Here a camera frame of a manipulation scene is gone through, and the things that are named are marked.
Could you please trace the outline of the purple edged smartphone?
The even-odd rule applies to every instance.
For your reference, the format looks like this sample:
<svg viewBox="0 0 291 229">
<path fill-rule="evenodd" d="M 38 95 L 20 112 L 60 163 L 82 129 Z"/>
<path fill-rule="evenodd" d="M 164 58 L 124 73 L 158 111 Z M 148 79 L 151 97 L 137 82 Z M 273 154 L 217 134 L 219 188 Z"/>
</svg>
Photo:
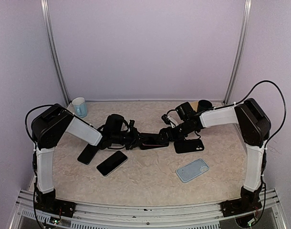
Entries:
<svg viewBox="0 0 291 229">
<path fill-rule="evenodd" d="M 146 143 L 142 143 L 143 147 L 153 147 L 153 148 L 159 148 L 159 147 L 167 147 L 169 146 L 169 143 L 167 144 L 146 144 Z"/>
</svg>

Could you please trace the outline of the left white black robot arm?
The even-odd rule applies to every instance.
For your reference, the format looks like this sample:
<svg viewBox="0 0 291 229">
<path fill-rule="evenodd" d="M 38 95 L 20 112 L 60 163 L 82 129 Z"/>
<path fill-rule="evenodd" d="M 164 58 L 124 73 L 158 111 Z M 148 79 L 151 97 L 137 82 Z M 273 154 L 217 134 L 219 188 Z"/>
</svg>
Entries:
<svg viewBox="0 0 291 229">
<path fill-rule="evenodd" d="M 76 204 L 57 199 L 52 180 L 53 154 L 62 136 L 68 133 L 87 143 L 78 157 L 79 162 L 86 165 L 99 150 L 111 149 L 113 144 L 126 149 L 140 147 L 145 145 L 150 136 L 138 132 L 133 120 L 127 122 L 117 114 L 108 116 L 105 124 L 96 129 L 60 104 L 47 104 L 45 108 L 46 110 L 32 121 L 31 128 L 26 130 L 35 150 L 34 209 L 71 218 Z"/>
</svg>

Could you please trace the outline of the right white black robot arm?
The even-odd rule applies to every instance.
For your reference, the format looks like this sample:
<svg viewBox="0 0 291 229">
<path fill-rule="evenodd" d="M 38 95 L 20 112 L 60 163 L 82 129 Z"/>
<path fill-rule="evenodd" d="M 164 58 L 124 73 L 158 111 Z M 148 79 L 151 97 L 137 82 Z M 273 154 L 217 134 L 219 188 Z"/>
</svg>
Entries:
<svg viewBox="0 0 291 229">
<path fill-rule="evenodd" d="M 159 139 L 176 142 L 192 132 L 217 125 L 238 124 L 247 149 L 246 177 L 241 187 L 240 198 L 221 202 L 224 217 L 243 214 L 261 208 L 259 194 L 263 188 L 262 178 L 271 122 L 258 103 L 249 98 L 237 105 L 214 108 L 208 100 L 200 100 L 197 110 L 189 102 L 175 108 L 182 123 L 159 131 Z"/>
</svg>

